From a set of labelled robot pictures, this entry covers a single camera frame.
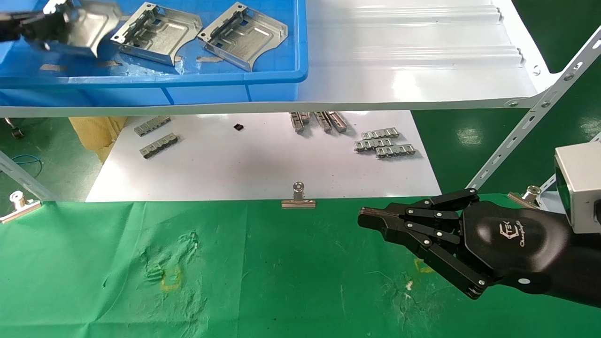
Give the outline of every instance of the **green cloth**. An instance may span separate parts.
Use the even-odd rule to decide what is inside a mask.
[[[504,286],[470,300],[356,224],[414,200],[46,203],[0,226],[0,337],[599,335],[599,309]]]

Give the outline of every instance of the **sheet metal part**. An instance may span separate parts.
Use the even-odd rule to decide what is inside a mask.
[[[121,10],[115,2],[78,0],[50,0],[43,13],[64,13],[65,29],[50,41],[31,41],[43,51],[98,57],[98,45],[105,35],[119,24]]]
[[[136,134],[138,134],[138,136],[142,137],[148,134],[149,132],[157,129],[158,127],[165,125],[169,121],[171,121],[171,116],[160,115],[153,118],[150,121],[144,122],[143,124],[133,128],[133,131],[135,131]]]
[[[257,58],[288,37],[288,26],[239,2],[233,4],[199,34],[209,52],[247,72]]]
[[[377,158],[389,158],[397,156],[415,155],[415,148],[411,144],[402,144],[400,146],[386,146],[376,148]]]
[[[122,53],[174,66],[177,51],[202,28],[197,15],[145,2],[111,41]]]
[[[310,119],[311,119],[310,112],[300,112],[300,120],[302,121],[303,124],[309,123]]]
[[[376,131],[368,131],[361,133],[361,138],[363,140],[372,140],[378,138],[397,138],[401,133],[398,132],[397,128],[386,128],[386,129],[378,129]]]
[[[380,138],[378,140],[361,140],[355,141],[355,151],[356,152],[367,152],[370,150],[375,150],[378,147],[391,147],[394,144],[392,140],[389,138]]]
[[[299,112],[291,112],[290,121],[292,121],[292,127],[297,133],[300,133],[305,129],[305,125],[303,124],[301,114]]]
[[[155,142],[152,142],[148,146],[140,149],[140,154],[145,159],[151,158],[152,156],[158,154],[161,150],[164,150],[168,147],[171,147],[173,144],[177,143],[179,138],[176,134],[170,133],[169,135],[158,139]]]
[[[330,122],[330,118],[328,117],[328,113],[324,111],[316,111],[314,112],[315,118],[319,125],[323,128],[323,131],[329,133],[332,131],[332,122]]]
[[[340,116],[339,112],[328,111],[328,117],[329,117],[330,122],[332,123],[334,129],[336,129],[337,132],[343,133],[346,131],[348,125],[346,124],[346,121],[344,121],[342,116]]]

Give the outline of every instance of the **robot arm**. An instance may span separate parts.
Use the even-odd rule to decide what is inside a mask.
[[[502,284],[601,307],[601,235],[575,234],[563,214],[500,207],[466,189],[364,207],[358,223],[404,245],[474,300]]]

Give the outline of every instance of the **metal clip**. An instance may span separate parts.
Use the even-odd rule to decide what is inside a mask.
[[[282,209],[315,209],[315,201],[305,199],[303,193],[305,190],[304,183],[296,182],[292,189],[294,191],[292,200],[282,201]]]
[[[510,192],[507,194],[510,200],[516,202],[517,204],[523,207],[529,207],[531,209],[540,209],[538,205],[536,205],[536,198],[541,194],[541,190],[538,186],[531,185],[526,190],[524,195],[516,194],[515,192]]]
[[[3,224],[6,222],[9,222],[9,221],[12,221],[15,218],[21,217],[24,214],[27,214],[31,211],[34,211],[41,206],[40,201],[33,201],[33,200],[26,201],[25,197],[23,195],[23,192],[19,191],[19,190],[10,194],[10,197],[8,199],[11,202],[13,202],[14,211],[4,217],[0,217],[0,223],[3,223]]]

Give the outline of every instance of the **metal binder clip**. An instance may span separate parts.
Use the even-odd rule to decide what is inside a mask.
[[[305,199],[303,194],[305,185],[302,182],[296,182],[292,189],[294,190],[293,199],[282,201],[282,209],[315,209],[315,201]]]
[[[34,211],[41,206],[40,201],[25,200],[22,191],[15,191],[10,194],[10,201],[14,204],[14,211],[10,214],[0,217],[0,223],[6,223],[14,220],[15,218],[21,217],[30,211]]]

